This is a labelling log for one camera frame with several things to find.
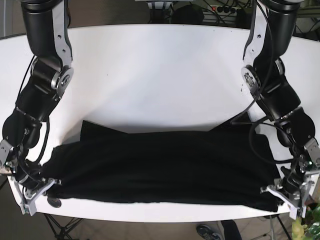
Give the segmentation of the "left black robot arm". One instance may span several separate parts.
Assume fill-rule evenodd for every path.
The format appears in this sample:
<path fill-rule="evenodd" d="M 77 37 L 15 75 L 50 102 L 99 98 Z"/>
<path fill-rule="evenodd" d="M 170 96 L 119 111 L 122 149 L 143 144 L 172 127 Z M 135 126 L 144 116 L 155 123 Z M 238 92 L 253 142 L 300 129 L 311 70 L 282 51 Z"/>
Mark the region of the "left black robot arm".
<path fill-rule="evenodd" d="M 276 128 L 279 142 L 289 149 L 290 168 L 283 178 L 261 189 L 289 205 L 290 217 L 304 218 L 306 201 L 320 172 L 320 146 L 313 120 L 288 83 L 281 56 L 287 51 L 296 26 L 299 0 L 255 0 L 250 33 L 243 51 L 241 75 L 253 101 Z"/>

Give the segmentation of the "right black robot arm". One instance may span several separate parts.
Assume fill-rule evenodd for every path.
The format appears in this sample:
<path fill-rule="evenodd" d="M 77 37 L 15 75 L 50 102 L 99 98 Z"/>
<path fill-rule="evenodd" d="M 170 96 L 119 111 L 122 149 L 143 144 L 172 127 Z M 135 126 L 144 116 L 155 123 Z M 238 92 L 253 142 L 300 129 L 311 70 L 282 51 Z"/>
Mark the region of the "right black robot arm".
<path fill-rule="evenodd" d="M 73 53 L 66 0 L 23 0 L 21 8 L 33 57 L 2 127 L 0 173 L 13 181 L 21 212 L 34 215 L 36 200 L 59 180 L 41 177 L 41 159 L 27 156 L 39 142 L 41 127 L 50 127 L 50 114 L 73 77 Z"/>

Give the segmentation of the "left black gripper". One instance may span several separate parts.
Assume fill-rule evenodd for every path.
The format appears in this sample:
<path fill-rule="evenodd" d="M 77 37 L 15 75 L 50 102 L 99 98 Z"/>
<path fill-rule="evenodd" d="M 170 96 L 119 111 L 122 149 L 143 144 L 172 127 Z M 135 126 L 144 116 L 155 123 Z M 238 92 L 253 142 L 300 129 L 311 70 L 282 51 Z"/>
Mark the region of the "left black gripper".
<path fill-rule="evenodd" d="M 293 173 L 284 178 L 276 178 L 274 184 L 261 187 L 260 192 L 269 192 L 289 206 L 290 218 L 304 218 L 306 216 L 306 201 L 311 196 L 316 186 L 316 177 L 320 170 L 310 170 L 302 174 L 300 178 Z"/>

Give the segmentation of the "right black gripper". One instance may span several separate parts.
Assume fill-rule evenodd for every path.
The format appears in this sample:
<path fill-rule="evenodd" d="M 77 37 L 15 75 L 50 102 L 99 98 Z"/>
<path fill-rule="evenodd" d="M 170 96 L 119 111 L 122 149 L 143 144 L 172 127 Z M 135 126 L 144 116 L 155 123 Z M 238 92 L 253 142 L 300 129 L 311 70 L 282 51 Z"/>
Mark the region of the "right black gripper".
<path fill-rule="evenodd" d="M 61 179 L 41 177 L 39 182 L 32 180 L 26 175 L 21 180 L 12 177 L 13 185 L 17 191 L 20 202 L 18 203 L 23 215 L 33 216 L 37 212 L 36 200 L 40 196 L 44 196 L 53 185 L 62 185 Z"/>

